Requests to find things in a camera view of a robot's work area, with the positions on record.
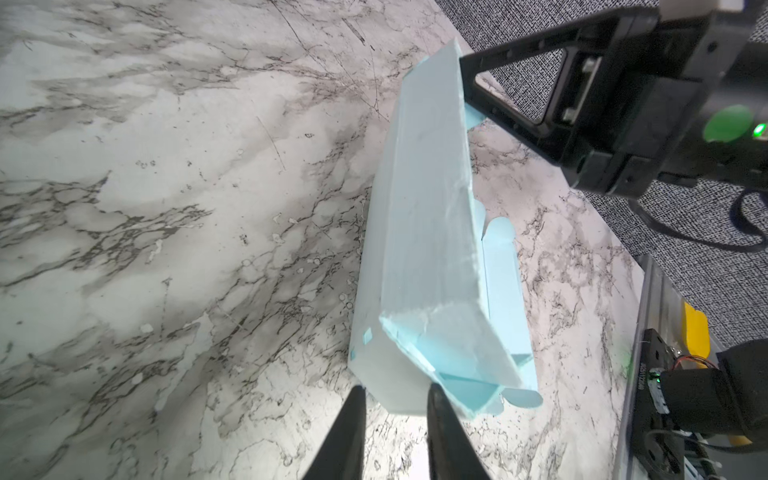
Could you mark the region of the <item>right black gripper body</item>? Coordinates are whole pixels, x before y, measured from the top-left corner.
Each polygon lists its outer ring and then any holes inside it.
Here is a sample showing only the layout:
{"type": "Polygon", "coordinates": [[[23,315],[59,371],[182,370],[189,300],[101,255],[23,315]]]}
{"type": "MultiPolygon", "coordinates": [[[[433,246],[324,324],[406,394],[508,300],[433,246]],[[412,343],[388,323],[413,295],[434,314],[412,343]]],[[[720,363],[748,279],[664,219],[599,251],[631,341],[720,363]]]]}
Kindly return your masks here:
{"type": "Polygon", "coordinates": [[[664,1],[566,27],[557,156],[576,189],[624,198],[654,182],[767,187],[761,1],[664,1]]]}

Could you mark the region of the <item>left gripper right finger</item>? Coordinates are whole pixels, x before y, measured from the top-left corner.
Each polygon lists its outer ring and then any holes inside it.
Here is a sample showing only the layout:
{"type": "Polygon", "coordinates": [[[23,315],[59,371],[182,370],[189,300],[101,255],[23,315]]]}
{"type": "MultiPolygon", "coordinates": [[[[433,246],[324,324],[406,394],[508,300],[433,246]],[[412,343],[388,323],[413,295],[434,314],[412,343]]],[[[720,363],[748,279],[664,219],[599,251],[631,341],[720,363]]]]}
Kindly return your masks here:
{"type": "Polygon", "coordinates": [[[427,399],[429,474],[435,479],[489,479],[443,388],[432,383],[427,399]]]}

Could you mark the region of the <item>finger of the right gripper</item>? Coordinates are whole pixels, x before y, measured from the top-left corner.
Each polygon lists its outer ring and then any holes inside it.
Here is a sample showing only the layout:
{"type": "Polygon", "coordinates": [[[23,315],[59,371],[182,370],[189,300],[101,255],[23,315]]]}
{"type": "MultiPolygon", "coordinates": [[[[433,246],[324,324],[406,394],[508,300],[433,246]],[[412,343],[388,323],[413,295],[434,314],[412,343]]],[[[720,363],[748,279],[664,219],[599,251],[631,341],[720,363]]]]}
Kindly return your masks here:
{"type": "Polygon", "coordinates": [[[573,165],[659,21],[655,8],[623,7],[468,54],[464,98],[544,160],[573,165]]]}

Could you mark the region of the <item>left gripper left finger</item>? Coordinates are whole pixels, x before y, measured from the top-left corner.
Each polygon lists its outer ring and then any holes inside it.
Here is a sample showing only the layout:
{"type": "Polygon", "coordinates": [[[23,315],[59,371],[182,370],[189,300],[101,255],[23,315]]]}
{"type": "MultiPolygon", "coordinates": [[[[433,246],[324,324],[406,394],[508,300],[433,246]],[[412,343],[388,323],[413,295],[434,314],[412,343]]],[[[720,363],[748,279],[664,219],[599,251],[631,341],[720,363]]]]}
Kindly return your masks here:
{"type": "Polygon", "coordinates": [[[354,386],[303,479],[360,480],[364,466],[366,392],[354,386]]]}

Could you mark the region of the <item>light blue paper box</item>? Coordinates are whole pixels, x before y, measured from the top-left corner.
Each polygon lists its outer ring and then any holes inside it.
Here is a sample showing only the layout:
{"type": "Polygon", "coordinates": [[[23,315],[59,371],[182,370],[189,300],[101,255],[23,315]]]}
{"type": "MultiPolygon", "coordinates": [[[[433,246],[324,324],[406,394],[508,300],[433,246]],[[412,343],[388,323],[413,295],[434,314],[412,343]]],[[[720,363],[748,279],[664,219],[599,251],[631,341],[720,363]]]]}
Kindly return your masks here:
{"type": "Polygon", "coordinates": [[[432,385],[467,419],[543,402],[515,229],[473,192],[460,56],[404,76],[371,190],[349,365],[392,414],[424,415],[432,385]]]}

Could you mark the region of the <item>yellow plastic scoop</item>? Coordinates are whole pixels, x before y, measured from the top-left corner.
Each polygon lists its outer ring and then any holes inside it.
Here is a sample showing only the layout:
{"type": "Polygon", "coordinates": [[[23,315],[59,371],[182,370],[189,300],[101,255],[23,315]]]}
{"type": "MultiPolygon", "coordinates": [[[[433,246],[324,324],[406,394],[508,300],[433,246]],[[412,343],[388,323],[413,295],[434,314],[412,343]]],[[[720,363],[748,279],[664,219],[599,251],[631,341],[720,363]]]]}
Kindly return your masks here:
{"type": "Polygon", "coordinates": [[[708,358],[711,352],[708,318],[687,302],[683,306],[684,345],[690,355],[708,358]]]}

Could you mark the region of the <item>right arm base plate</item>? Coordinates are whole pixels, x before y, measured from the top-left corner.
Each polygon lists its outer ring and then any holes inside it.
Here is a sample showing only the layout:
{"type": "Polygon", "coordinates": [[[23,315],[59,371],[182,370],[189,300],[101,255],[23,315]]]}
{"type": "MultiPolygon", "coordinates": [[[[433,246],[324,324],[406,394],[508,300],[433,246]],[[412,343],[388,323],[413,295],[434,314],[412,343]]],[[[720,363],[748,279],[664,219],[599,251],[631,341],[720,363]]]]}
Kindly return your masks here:
{"type": "Polygon", "coordinates": [[[670,416],[665,393],[672,391],[684,368],[653,328],[639,331],[633,352],[626,410],[626,449],[631,479],[682,479],[685,442],[672,433],[679,423],[670,416]]]}

